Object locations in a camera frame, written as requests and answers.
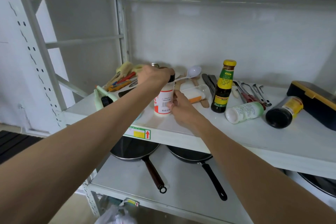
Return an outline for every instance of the white bottle with green label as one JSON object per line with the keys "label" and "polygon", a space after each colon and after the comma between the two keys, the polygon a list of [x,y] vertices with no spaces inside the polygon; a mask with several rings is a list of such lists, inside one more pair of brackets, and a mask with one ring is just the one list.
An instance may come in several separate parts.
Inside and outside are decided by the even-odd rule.
{"label": "white bottle with green label", "polygon": [[264,108],[259,102],[250,102],[226,109],[225,117],[232,124],[237,124],[246,120],[252,120],[264,113]]}

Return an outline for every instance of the person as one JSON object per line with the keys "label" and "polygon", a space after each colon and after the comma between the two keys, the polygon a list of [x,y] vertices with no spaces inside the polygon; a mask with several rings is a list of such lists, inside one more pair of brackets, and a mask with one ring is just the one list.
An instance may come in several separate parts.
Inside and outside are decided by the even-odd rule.
{"label": "person", "polygon": [[[138,86],[116,103],[0,165],[1,222],[48,223],[173,73],[144,66]],[[202,138],[254,223],[336,223],[329,206],[227,137],[180,91],[175,91],[169,108],[178,123]]]}

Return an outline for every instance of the black mat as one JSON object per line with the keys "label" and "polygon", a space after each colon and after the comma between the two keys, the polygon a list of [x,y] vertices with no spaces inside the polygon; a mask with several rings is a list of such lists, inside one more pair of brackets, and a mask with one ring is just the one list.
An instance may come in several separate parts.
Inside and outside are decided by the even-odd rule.
{"label": "black mat", "polygon": [[42,139],[42,137],[0,131],[0,164]]}

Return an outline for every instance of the white spoon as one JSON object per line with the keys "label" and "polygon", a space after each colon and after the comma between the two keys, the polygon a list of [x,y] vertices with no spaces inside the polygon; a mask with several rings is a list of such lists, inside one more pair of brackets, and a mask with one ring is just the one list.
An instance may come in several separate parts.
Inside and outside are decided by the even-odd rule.
{"label": "white spoon", "polygon": [[179,80],[182,80],[182,79],[189,79],[189,78],[197,77],[201,73],[201,71],[202,71],[202,69],[201,69],[200,66],[193,66],[193,67],[188,69],[186,77],[176,79],[175,82],[177,82]]}

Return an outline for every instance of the black and yellow case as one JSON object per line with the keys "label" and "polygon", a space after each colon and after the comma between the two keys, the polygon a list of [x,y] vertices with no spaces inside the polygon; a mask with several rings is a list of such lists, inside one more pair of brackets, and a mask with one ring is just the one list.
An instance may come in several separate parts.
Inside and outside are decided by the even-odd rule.
{"label": "black and yellow case", "polygon": [[288,96],[299,97],[303,109],[327,128],[336,131],[336,96],[320,87],[302,81],[292,81]]}

